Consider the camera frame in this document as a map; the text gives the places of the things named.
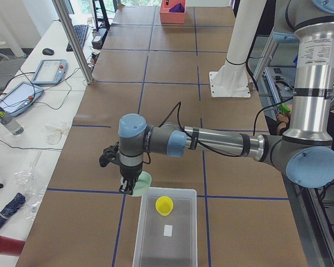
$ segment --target pink bin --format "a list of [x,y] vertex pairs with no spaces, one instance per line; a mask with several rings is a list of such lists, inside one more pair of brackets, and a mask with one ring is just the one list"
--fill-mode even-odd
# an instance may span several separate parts
[[160,8],[160,20],[161,23],[184,23],[185,11],[184,13],[170,13],[169,9],[174,7],[176,4],[181,3],[185,9],[185,0],[162,0]]

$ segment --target white label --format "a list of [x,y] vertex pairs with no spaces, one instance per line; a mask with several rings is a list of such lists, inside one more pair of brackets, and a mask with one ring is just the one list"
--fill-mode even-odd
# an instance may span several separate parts
[[165,230],[163,231],[164,236],[172,236],[172,225],[165,224]]
[[95,38],[94,38],[94,42],[98,42],[99,40],[101,39],[101,36],[95,36]]
[[300,43],[297,67],[329,65],[332,55],[332,44],[332,38]]

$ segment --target blue umbrella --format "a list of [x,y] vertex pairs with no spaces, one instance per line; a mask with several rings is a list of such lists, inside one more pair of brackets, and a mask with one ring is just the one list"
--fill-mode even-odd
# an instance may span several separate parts
[[0,228],[21,208],[25,200],[26,199],[22,194],[17,193],[14,199],[4,207],[4,209],[0,212]]

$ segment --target keyboard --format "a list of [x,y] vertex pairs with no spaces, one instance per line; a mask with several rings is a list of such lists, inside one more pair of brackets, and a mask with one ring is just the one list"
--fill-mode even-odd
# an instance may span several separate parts
[[[73,28],[78,37],[80,46],[83,47],[89,26],[88,25],[74,25]],[[73,51],[73,48],[70,44],[67,45],[66,51],[67,52]]]

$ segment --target water bottle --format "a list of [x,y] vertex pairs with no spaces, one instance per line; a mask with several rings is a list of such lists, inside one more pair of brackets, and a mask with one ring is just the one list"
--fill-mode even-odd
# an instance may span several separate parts
[[23,132],[22,126],[2,107],[0,107],[0,123],[13,135],[19,135]]

